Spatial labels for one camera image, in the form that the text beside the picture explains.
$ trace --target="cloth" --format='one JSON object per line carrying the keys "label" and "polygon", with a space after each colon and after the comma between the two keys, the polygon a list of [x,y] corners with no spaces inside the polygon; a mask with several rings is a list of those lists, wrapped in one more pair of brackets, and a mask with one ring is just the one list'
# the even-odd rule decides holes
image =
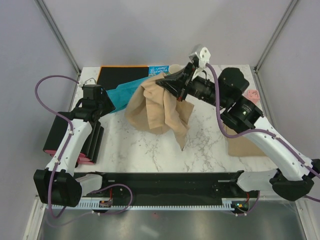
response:
{"label": "cloth", "polygon": [[115,106],[115,110],[111,113],[125,109],[137,88],[148,78],[149,76],[135,81],[126,82],[118,85],[115,89],[107,90],[106,93]]}
{"label": "cloth", "polygon": [[137,130],[163,134],[172,129],[181,149],[186,144],[189,117],[194,105],[177,99],[156,84],[164,73],[145,80],[135,91],[126,109],[125,117]]}
{"label": "cloth", "polygon": [[[224,125],[224,129],[230,135],[235,135],[236,132]],[[240,136],[237,138],[227,138],[228,154],[232,157],[250,157],[250,156],[266,156],[266,154],[257,147],[252,141]]]}

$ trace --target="wall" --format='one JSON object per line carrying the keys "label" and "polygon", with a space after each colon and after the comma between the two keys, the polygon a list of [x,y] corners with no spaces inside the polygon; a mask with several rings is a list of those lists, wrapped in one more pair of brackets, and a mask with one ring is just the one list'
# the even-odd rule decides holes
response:
{"label": "wall", "polygon": [[[21,239],[36,195],[33,174],[49,161],[42,147],[54,116],[35,98],[42,77],[76,77],[33,0],[2,1],[0,8],[0,239]],[[43,101],[67,110],[74,85],[53,79]]]}
{"label": "wall", "polygon": [[202,43],[212,64],[255,65],[290,0],[45,0],[80,67],[185,64]]}
{"label": "wall", "polygon": [[[300,1],[260,70],[275,124],[299,151],[320,159],[320,1]],[[310,193],[320,198],[320,181]],[[312,214],[320,226],[320,205]]]}

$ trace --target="blue cloth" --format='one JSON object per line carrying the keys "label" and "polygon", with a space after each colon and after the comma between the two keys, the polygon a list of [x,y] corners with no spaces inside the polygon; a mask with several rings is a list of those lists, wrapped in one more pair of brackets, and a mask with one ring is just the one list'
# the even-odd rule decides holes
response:
{"label": "blue cloth", "polygon": [[116,113],[122,109],[125,109],[137,88],[140,86],[142,82],[144,82],[148,78],[150,77],[147,76],[135,81],[126,82],[118,85],[116,89],[107,90],[106,93],[108,94],[113,105],[115,106],[115,110],[111,113]]}

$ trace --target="beige cloth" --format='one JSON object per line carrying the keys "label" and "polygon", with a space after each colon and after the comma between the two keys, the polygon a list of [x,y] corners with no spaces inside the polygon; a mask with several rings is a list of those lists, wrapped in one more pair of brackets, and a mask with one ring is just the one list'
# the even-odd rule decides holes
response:
{"label": "beige cloth", "polygon": [[[230,135],[237,134],[234,130],[224,125],[224,129]],[[240,136],[237,138],[227,138],[228,154],[233,157],[266,156],[252,141]]]}
{"label": "beige cloth", "polygon": [[125,109],[125,117],[137,130],[163,134],[172,129],[180,148],[186,144],[188,121],[194,105],[177,99],[156,80],[164,73],[144,81],[135,91]]}

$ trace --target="marble tabletop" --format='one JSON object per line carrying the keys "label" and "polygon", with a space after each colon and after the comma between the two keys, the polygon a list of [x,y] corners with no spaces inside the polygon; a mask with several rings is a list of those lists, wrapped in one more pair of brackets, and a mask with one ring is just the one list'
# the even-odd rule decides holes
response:
{"label": "marble tabletop", "polygon": [[[249,65],[213,65],[217,75],[224,68],[236,67],[250,83],[248,89],[256,89]],[[98,79],[100,67],[84,67],[80,81]],[[207,70],[208,78],[212,75]],[[72,108],[82,98],[77,88]],[[267,171],[276,165],[266,156],[233,157],[228,155],[228,142],[221,134],[214,107],[192,96],[186,98],[194,104],[189,120],[190,129],[181,151],[174,133],[162,135],[141,132],[125,118],[125,110],[107,114],[100,119],[104,136],[95,165],[79,165],[75,172],[236,172]]]}

